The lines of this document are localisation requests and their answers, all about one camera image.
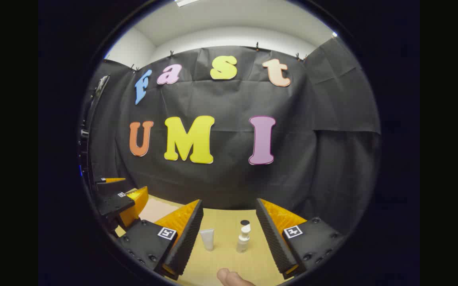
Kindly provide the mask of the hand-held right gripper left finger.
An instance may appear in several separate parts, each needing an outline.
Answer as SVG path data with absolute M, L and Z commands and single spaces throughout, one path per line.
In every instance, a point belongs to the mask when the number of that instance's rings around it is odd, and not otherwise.
M 156 222 L 136 220 L 117 239 L 140 268 L 178 280 L 188 264 L 204 209 L 197 199 Z

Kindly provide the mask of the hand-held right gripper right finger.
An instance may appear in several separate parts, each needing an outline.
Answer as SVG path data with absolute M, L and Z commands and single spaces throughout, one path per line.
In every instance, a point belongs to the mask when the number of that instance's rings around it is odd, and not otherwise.
M 316 270 L 346 239 L 320 217 L 304 219 L 261 198 L 256 200 L 256 215 L 284 279 Z

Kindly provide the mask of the white squeeze tube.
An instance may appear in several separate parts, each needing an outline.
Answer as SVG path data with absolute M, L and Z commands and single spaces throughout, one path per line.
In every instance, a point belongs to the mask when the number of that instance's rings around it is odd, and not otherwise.
M 213 251 L 214 250 L 214 228 L 200 230 L 199 234 L 201 235 L 202 243 L 205 250 Z

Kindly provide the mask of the white pump bottle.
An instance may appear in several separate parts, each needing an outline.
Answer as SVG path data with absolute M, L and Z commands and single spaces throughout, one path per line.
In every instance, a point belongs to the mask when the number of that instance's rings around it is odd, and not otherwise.
M 250 241 L 250 232 L 251 232 L 250 224 L 246 224 L 245 226 L 242 226 L 241 232 L 238 235 L 238 242 L 236 246 L 236 251 L 238 253 L 243 253 L 247 251 L 248 244 Z

